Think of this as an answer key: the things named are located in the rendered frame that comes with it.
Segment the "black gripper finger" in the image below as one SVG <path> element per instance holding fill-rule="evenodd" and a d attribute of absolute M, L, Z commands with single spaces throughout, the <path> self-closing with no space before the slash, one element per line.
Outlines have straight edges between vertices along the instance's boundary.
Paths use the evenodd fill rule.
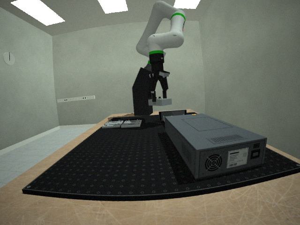
<path fill-rule="evenodd" d="M 166 92 L 167 92 L 167 89 L 168 89 L 167 77 L 161 76 L 161 80 L 159 80 L 159 81 L 160 81 L 160 84 L 161 84 L 162 89 L 163 89 L 163 98 L 167 98 L 167 96 L 166 96 Z"/>
<path fill-rule="evenodd" d="M 149 74 L 149 90 L 152 93 L 152 101 L 156 102 L 156 84 L 158 81 L 159 74 L 157 74 L 156 79 L 154 79 L 153 74 Z"/>

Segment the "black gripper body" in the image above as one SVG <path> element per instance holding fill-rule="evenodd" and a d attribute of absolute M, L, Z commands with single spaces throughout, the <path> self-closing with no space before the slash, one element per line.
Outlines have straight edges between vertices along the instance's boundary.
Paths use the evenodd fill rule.
<path fill-rule="evenodd" d="M 154 75 L 154 79 L 156 79 L 158 71 L 164 70 L 162 62 L 156 62 L 151 64 L 152 74 Z M 161 76 L 159 75 L 158 80 L 161 80 Z"/>

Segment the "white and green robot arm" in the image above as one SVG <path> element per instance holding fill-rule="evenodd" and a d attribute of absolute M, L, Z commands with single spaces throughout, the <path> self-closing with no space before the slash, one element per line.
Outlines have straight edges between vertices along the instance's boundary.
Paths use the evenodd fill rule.
<path fill-rule="evenodd" d="M 171 28 L 167 33 L 155 34 L 163 18 L 171 20 Z M 184 42 L 183 27 L 186 15 L 184 11 L 175 8 L 164 1 L 157 1 L 153 9 L 136 50 L 139 54 L 149 57 L 148 64 L 144 69 L 152 71 L 151 64 L 164 63 L 165 50 L 167 48 L 178 48 Z"/>

